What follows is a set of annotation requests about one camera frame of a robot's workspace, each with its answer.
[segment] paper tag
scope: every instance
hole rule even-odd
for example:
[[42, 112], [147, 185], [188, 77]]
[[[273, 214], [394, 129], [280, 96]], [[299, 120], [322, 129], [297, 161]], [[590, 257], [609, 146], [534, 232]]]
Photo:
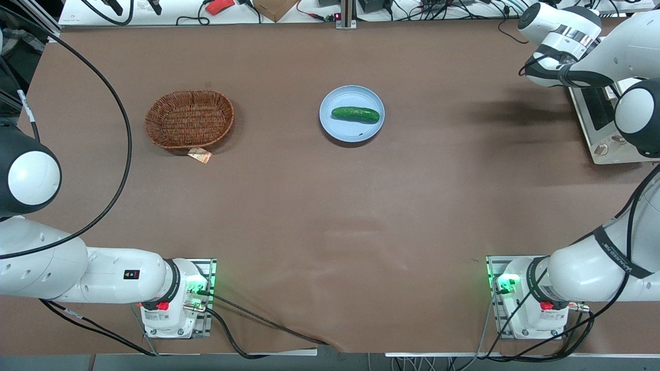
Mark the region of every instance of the paper tag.
[[25, 93], [21, 89], [18, 89], [17, 92], [20, 101], [23, 103], [23, 108], [25, 108], [25, 113], [28, 114], [28, 119], [30, 119], [30, 122], [35, 122], [34, 115], [32, 114], [32, 110], [30, 109], [30, 105], [28, 104], [28, 99], [27, 97], [25, 97]]
[[188, 156], [194, 158], [199, 162], [206, 164], [211, 158], [212, 153], [205, 150], [204, 148], [195, 147], [188, 151]]
[[81, 320], [81, 319], [84, 318], [84, 317], [82, 317], [80, 314], [78, 314], [78, 313], [76, 313], [76, 312], [74, 312], [74, 311], [72, 311], [72, 310], [70, 310], [70, 309], [64, 309], [64, 312], [66, 312], [66, 313], [68, 313], [68, 314], [70, 314], [70, 315], [72, 315], [72, 316], [78, 318], [79, 320]]

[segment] floor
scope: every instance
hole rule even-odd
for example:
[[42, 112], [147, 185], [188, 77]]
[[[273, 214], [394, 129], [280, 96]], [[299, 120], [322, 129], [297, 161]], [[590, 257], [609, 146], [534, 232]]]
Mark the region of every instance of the floor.
[[[468, 361], [459, 358], [458, 367]], [[401, 370], [414, 370], [411, 361], [399, 361]], [[426, 363], [418, 371], [427, 371]], [[446, 358], [437, 358], [435, 369], [447, 369]], [[95, 357], [77, 356], [10, 356], [0, 357], [2, 371], [399, 371], [396, 363], [383, 354], [338, 353], [329, 347], [320, 347], [317, 356], [269, 356], [261, 360], [244, 360], [233, 354], [210, 354], [202, 356], [168, 356], [150, 358], [141, 354], [105, 354]], [[557, 362], [507, 364], [477, 361], [470, 371], [651, 371], [660, 370], [660, 358], [587, 358], [570, 357]]]

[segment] green led light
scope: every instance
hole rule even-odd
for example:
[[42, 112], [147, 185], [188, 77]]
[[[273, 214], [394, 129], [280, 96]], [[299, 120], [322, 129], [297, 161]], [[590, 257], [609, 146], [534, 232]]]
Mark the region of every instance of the green led light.
[[519, 275], [513, 275], [510, 273], [504, 273], [498, 277], [498, 286], [502, 290], [513, 291], [513, 287], [520, 282]]

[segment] cardboard box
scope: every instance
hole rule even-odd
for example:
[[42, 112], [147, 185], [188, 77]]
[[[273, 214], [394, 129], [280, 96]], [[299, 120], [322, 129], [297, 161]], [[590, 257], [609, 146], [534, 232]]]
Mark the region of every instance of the cardboard box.
[[273, 22], [280, 20], [298, 0], [254, 0], [255, 9]]

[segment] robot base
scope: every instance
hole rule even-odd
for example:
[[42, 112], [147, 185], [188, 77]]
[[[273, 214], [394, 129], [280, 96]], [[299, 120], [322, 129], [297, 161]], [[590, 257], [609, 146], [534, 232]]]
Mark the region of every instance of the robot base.
[[488, 256], [488, 281], [491, 293], [507, 288], [509, 294], [498, 294], [493, 306], [498, 331], [503, 339], [549, 339], [564, 331], [568, 319], [568, 308], [542, 310], [533, 296], [528, 297], [522, 307], [503, 328], [511, 313], [529, 293], [527, 267], [538, 255]]
[[183, 308], [184, 303], [212, 308], [212, 300], [191, 290], [213, 292], [216, 259], [174, 259], [181, 274], [181, 284], [167, 310], [141, 308], [145, 333], [158, 339], [198, 339], [211, 336], [211, 315]]

